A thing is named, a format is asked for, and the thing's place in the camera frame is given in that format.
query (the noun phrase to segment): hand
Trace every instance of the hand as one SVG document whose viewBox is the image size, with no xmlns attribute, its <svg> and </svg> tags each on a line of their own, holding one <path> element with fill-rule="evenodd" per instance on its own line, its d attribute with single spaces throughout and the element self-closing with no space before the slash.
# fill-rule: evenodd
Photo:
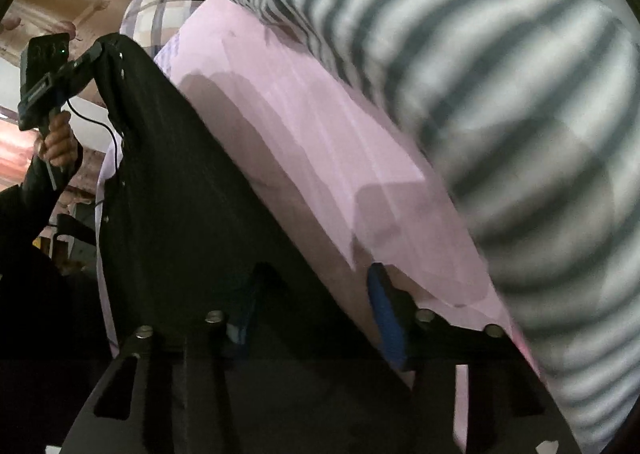
<svg viewBox="0 0 640 454">
<path fill-rule="evenodd" d="M 55 167 L 73 165 L 78 160 L 78 141 L 69 125 L 71 113 L 63 111 L 50 120 L 49 135 L 38 136 L 36 150 L 41 160 Z"/>
</svg>

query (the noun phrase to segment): black and white striped cloth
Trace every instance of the black and white striped cloth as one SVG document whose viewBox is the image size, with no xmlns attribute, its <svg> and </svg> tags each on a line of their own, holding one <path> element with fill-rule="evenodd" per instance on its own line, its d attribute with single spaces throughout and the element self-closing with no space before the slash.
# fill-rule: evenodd
<svg viewBox="0 0 640 454">
<path fill-rule="evenodd" d="M 640 58 L 599 0 L 232 0 L 443 176 L 585 452 L 640 393 Z"/>
</svg>

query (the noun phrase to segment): black cable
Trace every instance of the black cable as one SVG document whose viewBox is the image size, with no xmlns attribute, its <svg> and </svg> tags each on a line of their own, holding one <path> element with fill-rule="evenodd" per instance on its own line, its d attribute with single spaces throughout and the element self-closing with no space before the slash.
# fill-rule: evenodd
<svg viewBox="0 0 640 454">
<path fill-rule="evenodd" d="M 90 119 L 89 117 L 85 117 L 84 115 L 81 115 L 80 113 L 78 113 L 76 111 L 76 109 L 71 105 L 71 102 L 69 102 L 69 99 L 66 100 L 66 103 L 68 104 L 69 109 L 71 111 L 73 111 L 73 113 L 75 113 L 82 120 L 86 120 L 87 122 L 91 122 L 93 124 L 97 124 L 98 126 L 102 126 L 109 132 L 109 134 L 111 136 L 111 140 L 113 141 L 113 162 L 114 162 L 114 165 L 115 165 L 115 174 L 114 174 L 114 176 L 115 176 L 116 181 L 117 181 L 118 180 L 118 143 L 116 141 L 115 135 L 113 134 L 113 131 L 111 131 L 111 128 L 107 124 L 105 124 L 104 122 L 100 122 L 100 121 L 97 121 L 97 120 Z M 102 203 L 104 203 L 104 198 L 102 199 L 102 201 L 96 203 L 95 206 L 101 205 Z"/>
</svg>

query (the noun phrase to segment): screw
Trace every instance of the screw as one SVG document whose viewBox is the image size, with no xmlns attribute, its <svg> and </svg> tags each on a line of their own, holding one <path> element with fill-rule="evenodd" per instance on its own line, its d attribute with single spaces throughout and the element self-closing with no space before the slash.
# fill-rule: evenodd
<svg viewBox="0 0 640 454">
<path fill-rule="evenodd" d="M 204 320 L 209 324 L 220 324 L 223 320 L 225 320 L 225 314 L 222 310 L 215 309 L 207 313 L 207 316 L 204 318 Z"/>
<path fill-rule="evenodd" d="M 151 326 L 140 326 L 136 329 L 136 337 L 139 339 L 148 339 L 154 334 L 154 329 Z"/>
<path fill-rule="evenodd" d="M 415 320 L 417 320 L 418 322 L 427 324 L 433 321 L 435 318 L 435 312 L 427 308 L 422 308 L 415 312 Z"/>
<path fill-rule="evenodd" d="M 494 339 L 499 339 L 504 337 L 504 329 L 502 329 L 497 324 L 487 324 L 484 327 L 484 332 Z"/>
</svg>

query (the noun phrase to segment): black sleeve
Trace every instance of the black sleeve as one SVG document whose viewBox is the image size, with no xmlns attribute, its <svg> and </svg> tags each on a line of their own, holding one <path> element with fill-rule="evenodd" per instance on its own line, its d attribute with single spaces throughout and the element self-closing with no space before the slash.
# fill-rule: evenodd
<svg viewBox="0 0 640 454">
<path fill-rule="evenodd" d="M 23 183 L 0 192 L 0 262 L 10 260 L 15 250 L 30 244 L 46 227 L 60 195 L 78 172 L 83 154 L 78 144 L 78 160 L 58 190 L 51 186 L 47 164 L 34 157 Z"/>
</svg>

